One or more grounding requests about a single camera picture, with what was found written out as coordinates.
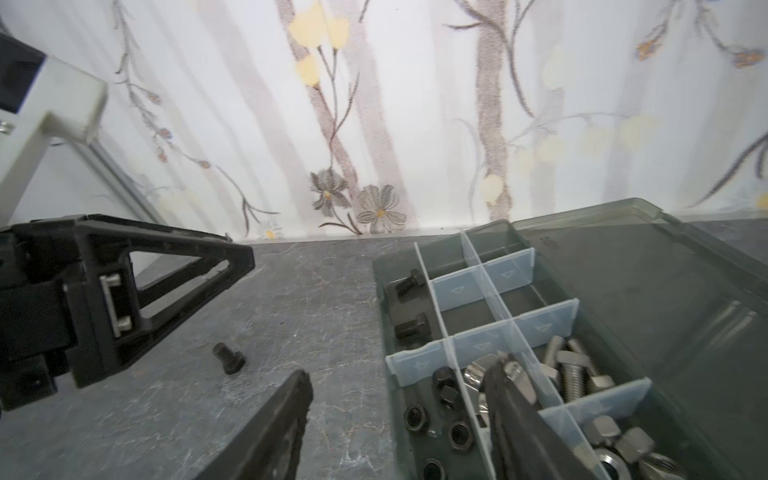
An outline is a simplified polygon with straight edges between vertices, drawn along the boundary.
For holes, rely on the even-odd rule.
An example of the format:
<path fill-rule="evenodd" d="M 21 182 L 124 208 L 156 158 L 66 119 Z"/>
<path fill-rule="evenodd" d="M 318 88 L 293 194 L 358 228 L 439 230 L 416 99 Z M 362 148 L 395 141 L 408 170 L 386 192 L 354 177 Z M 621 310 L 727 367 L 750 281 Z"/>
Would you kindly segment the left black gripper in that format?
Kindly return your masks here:
<path fill-rule="evenodd" d="M 179 266 L 137 281 L 134 254 Z M 253 270 L 252 250 L 226 238 L 107 216 L 72 233 L 1 232 L 1 408 L 80 387 L 133 365 Z"/>

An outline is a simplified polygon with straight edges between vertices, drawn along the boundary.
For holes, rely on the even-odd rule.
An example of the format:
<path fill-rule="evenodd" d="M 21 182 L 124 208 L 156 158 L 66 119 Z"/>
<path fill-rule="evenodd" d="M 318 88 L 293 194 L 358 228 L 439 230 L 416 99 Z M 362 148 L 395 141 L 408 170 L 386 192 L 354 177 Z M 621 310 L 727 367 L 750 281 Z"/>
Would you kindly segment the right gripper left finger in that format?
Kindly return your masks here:
<path fill-rule="evenodd" d="M 294 371 L 199 479 L 294 479 L 313 400 L 310 375 Z"/>

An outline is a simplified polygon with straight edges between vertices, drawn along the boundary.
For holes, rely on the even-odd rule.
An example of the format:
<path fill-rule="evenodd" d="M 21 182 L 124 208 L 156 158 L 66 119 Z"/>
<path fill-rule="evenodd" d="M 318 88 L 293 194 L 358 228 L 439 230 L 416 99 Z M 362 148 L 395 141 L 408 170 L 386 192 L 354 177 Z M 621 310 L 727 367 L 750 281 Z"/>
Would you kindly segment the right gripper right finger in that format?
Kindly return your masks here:
<path fill-rule="evenodd" d="M 489 409 L 491 462 L 498 479 L 592 479 L 582 461 L 528 402 L 498 360 L 482 383 Z"/>

